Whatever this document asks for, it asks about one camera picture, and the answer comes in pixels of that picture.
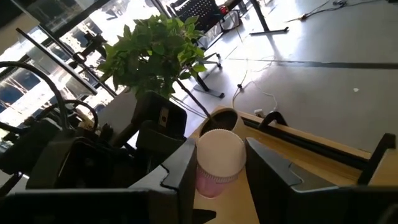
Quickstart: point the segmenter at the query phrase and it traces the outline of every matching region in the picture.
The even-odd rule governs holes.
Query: plant stem
[[[206,108],[196,99],[196,97],[182,84],[181,80],[177,79],[177,83],[180,85],[181,89],[185,91],[188,96],[200,107],[201,110],[205,113],[205,115],[211,120],[211,116],[209,112],[206,110]]]

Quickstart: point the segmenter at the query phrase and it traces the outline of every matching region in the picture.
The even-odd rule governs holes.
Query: green potted plant
[[[206,108],[183,85],[181,80],[197,77],[206,70],[197,63],[204,58],[204,52],[192,39],[203,35],[195,30],[197,17],[182,22],[179,18],[165,15],[149,19],[134,20],[133,32],[124,26],[124,33],[114,46],[105,44],[106,61],[98,69],[104,72],[102,80],[113,77],[115,88],[124,85],[135,91],[139,98],[147,91],[154,91],[169,99],[178,85],[210,118]]]

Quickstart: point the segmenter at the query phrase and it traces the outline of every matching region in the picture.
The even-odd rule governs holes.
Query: gray floor
[[[210,88],[223,91],[226,97],[221,100],[193,93],[209,111],[217,105],[231,106],[236,84],[248,70],[244,82],[248,86],[235,100],[237,110],[253,113],[262,108],[268,112],[275,106],[274,101],[262,91],[272,93],[278,101],[278,110],[291,127],[373,152],[384,133],[398,133],[397,70],[284,67],[275,62],[269,65],[254,61],[275,58],[398,63],[398,5],[378,1],[317,14],[305,22],[283,23],[321,3],[274,0],[264,8],[264,14],[271,11],[266,17],[269,26],[288,25],[290,31],[270,38],[248,36],[251,30],[260,29],[251,9],[244,26],[239,28],[243,43],[236,31],[231,31],[209,50],[225,57],[224,69],[214,69],[205,82]],[[191,99],[185,102],[199,110]],[[189,113],[189,120],[187,134],[203,118]]]

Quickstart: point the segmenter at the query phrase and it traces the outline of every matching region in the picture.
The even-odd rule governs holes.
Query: metal bar
[[[52,41],[48,38],[45,39],[41,44],[45,47],[48,47],[50,44],[52,44]],[[18,60],[18,62],[27,62],[29,59],[30,57],[25,54]],[[13,72],[15,72],[17,69],[18,68],[7,67],[2,72],[0,72],[0,82],[8,78],[8,76],[11,75]]]
[[[5,197],[22,178],[22,173],[14,174],[7,182],[0,187],[0,197]]]
[[[47,27],[45,27],[42,24],[39,24],[39,29],[41,29],[53,42],[55,42],[59,47],[61,47],[61,49],[63,49],[70,58],[73,58],[73,54],[74,52],[72,52],[62,41],[60,41],[59,39],[55,38],[55,36],[53,35],[53,33],[51,32],[51,30],[49,30]],[[79,63],[79,65],[81,67],[83,67],[83,71],[88,72],[88,74],[94,78],[94,80],[96,82],[99,83],[99,85],[104,88],[112,97],[117,96],[118,94],[116,94],[115,91],[113,91],[107,84],[100,82],[100,78],[99,76],[97,76],[90,67],[88,67],[86,64],[84,63]]]
[[[338,162],[341,162],[348,166],[354,167],[356,169],[364,170],[368,165],[369,161],[362,157],[355,156],[355,155],[352,155],[347,152],[343,152],[339,149],[335,149],[333,147],[326,146],[319,142],[311,141],[311,140],[305,139],[303,137],[296,136],[294,134],[282,131],[282,130],[274,128],[272,126],[267,126],[266,128],[259,129],[258,127],[259,127],[260,123],[250,120],[250,119],[247,119],[247,118],[242,118],[242,119],[244,121],[244,124],[246,126],[249,126],[250,128],[254,128],[263,133],[269,134],[273,137],[276,137],[276,138],[279,138],[286,142],[289,142],[291,144],[294,144],[298,147],[308,149],[308,150],[315,152],[319,155],[336,160]]]
[[[156,9],[161,13],[165,14],[167,17],[171,17],[171,15],[166,11],[166,9],[163,7],[163,4],[160,0],[151,0]]]
[[[269,31],[266,19],[264,18],[264,15],[261,12],[261,7],[260,4],[257,2],[257,0],[250,0],[251,4],[253,5],[254,10],[256,11],[257,17],[260,20],[261,26],[264,29],[264,32]]]
[[[58,58],[54,57],[43,45],[37,43],[31,36],[27,35],[24,31],[17,28],[16,31],[20,33],[23,37],[25,37],[28,41],[34,44],[40,51],[42,51],[46,56],[51,58],[57,65],[62,67],[66,72],[68,72],[77,82],[83,85],[87,90],[91,91],[94,95],[97,94],[97,91],[88,83],[84,82],[83,79],[75,72],[72,71],[71,68],[67,67],[66,64],[59,60]]]
[[[203,79],[200,78],[200,76],[198,75],[197,77],[197,82],[200,85],[200,87],[203,88],[204,91],[209,91],[210,89],[207,87],[206,83],[203,81]]]
[[[239,10],[241,11],[241,14],[245,14],[248,11],[248,9],[247,9],[246,5],[243,3],[243,1],[240,1],[238,3],[238,7],[239,7]]]
[[[263,35],[263,34],[283,34],[286,33],[289,30],[289,27],[285,27],[284,29],[278,29],[278,30],[268,30],[268,31],[262,31],[262,32],[252,32],[250,35]]]

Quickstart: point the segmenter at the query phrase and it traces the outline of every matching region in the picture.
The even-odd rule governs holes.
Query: wooden desk
[[[387,149],[384,153],[369,185],[397,186],[398,185],[398,151]]]
[[[249,118],[257,122],[261,122],[262,118],[238,112],[240,116]],[[320,142],[324,145],[334,147],[336,149],[349,152],[351,154],[369,159],[371,154],[352,147],[344,146],[324,138],[320,138],[308,133],[303,133],[296,129],[275,124],[274,127],[283,129],[283,131],[296,134],[298,136],[311,139],[312,141]],[[198,128],[191,138],[197,138],[199,134]],[[264,134],[258,130],[247,127],[247,136],[257,139],[259,142],[265,144],[269,148],[277,151],[285,158],[291,160],[294,164],[301,168],[312,172],[323,179],[336,185],[353,185],[356,183],[361,171],[354,169],[345,164],[336,162],[327,157],[323,157],[312,151],[303,149],[293,144],[287,143],[268,134]],[[259,223],[256,209],[251,198],[251,193],[246,178],[246,171],[243,170],[237,181],[230,184],[230,186],[217,198],[207,199],[196,192],[194,208],[202,208],[214,210],[217,212],[217,217],[208,222],[212,223],[230,223],[230,224],[252,224]]]

